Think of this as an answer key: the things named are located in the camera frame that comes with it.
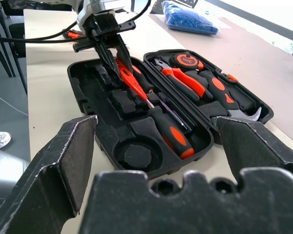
wire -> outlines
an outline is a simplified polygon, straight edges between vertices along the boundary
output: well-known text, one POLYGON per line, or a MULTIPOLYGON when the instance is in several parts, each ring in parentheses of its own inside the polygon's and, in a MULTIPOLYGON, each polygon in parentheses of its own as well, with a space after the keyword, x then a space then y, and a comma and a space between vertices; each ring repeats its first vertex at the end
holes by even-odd
POLYGON ((36 40, 36 39, 14 39, 14 38, 1 38, 0 42, 23 42, 23 43, 41 43, 41 44, 50 44, 50 43, 65 43, 77 40, 83 40, 87 37, 79 37, 74 39, 66 39, 66 40, 36 40))
POLYGON ((26 39, 26 40, 47 40, 47 39, 51 39, 51 38, 56 38, 60 35, 62 35, 63 33, 66 33, 67 31, 69 31, 72 27, 74 27, 77 24, 77 22, 73 22, 70 26, 68 26, 67 28, 63 29, 62 31, 53 34, 51 36, 47 36, 47 37, 42 37, 42 38, 30 38, 30 39, 26 39))
POLYGON ((139 18, 141 15, 143 15, 143 13, 145 11, 147 11, 148 7, 151 5, 151 0, 148 0, 147 3, 146 3, 146 6, 142 9, 142 11, 140 13, 138 13, 137 15, 135 15, 134 17, 132 17, 131 19, 129 20, 126 20, 125 22, 129 22, 129 21, 133 21, 133 20, 136 20, 137 18, 139 18))
POLYGON ((28 114, 24 113, 23 111, 20 111, 19 109, 16 109, 14 106, 12 106, 10 103, 8 103, 7 101, 3 100, 2 98, 0 98, 1 101, 3 101, 5 104, 8 104, 10 107, 12 107, 14 110, 22 113, 25 116, 28 116, 28 114))

white table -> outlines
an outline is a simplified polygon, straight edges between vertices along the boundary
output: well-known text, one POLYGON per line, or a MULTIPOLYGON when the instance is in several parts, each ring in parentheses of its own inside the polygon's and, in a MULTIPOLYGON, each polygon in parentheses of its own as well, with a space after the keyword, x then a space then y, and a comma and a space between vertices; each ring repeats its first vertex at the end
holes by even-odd
MULTIPOLYGON (((57 33, 76 20, 73 12, 25 10, 24 16, 26 38, 57 33)), ((129 17, 124 14, 117 16, 119 22, 123 22, 129 17)), ((148 15, 136 20, 136 25, 135 30, 122 33, 130 54, 134 57, 143 59, 143 55, 147 52, 184 48, 148 15)), ((98 55, 93 49, 74 53, 72 43, 26 45, 31 158, 58 132, 64 122, 82 115, 68 80, 67 67, 77 61, 95 58, 98 58, 98 55)), ((293 141, 271 122, 268 122, 266 127, 293 149, 293 141)), ((111 163, 97 145, 95 145, 93 155, 82 214, 94 174, 113 170, 111 163)), ((180 171, 163 177, 169 177, 181 183, 183 173, 188 170, 199 170, 206 175, 208 180, 219 176, 234 180, 223 147, 219 145, 214 145, 201 160, 192 162, 180 171)), ((77 233, 80 220, 80 216, 69 220, 62 233, 77 233)))

open tool case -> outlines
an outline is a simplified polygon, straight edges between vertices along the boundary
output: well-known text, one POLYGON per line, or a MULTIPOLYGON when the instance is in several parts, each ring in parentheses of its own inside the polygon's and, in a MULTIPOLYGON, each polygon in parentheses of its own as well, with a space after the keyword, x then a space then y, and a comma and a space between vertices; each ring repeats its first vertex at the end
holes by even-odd
MULTIPOLYGON (((212 72, 222 81, 240 109, 252 115, 261 107, 258 121, 266 123, 273 117, 272 109, 237 79, 223 74, 221 69, 187 50, 162 50, 145 54, 144 61, 132 58, 137 67, 154 86, 148 93, 149 100, 160 107, 168 120, 188 139, 194 155, 181 159, 164 141, 155 121, 148 115, 148 106, 125 83, 115 84, 107 74, 99 59, 77 62, 69 66, 68 75, 80 111, 86 115, 97 115, 99 123, 95 139, 115 169, 142 170, 149 178, 178 171, 182 166, 201 159, 213 146, 221 144, 219 134, 213 125, 213 117, 228 116, 228 111, 215 100, 202 98, 194 103, 163 75, 161 67, 154 59, 160 59, 171 67, 176 67, 172 56, 186 53, 201 62, 200 72, 212 72), (184 123, 184 127, 160 102, 163 101, 184 123)), ((187 73, 198 74, 190 70, 187 73)))

blue bag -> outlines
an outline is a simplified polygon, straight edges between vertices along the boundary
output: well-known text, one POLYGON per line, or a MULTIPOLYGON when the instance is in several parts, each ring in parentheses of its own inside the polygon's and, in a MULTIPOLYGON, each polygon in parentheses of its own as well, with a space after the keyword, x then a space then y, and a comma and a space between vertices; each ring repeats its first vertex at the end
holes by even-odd
POLYGON ((193 9, 173 1, 162 2, 165 22, 170 29, 190 33, 216 35, 219 31, 212 22, 199 15, 193 9))

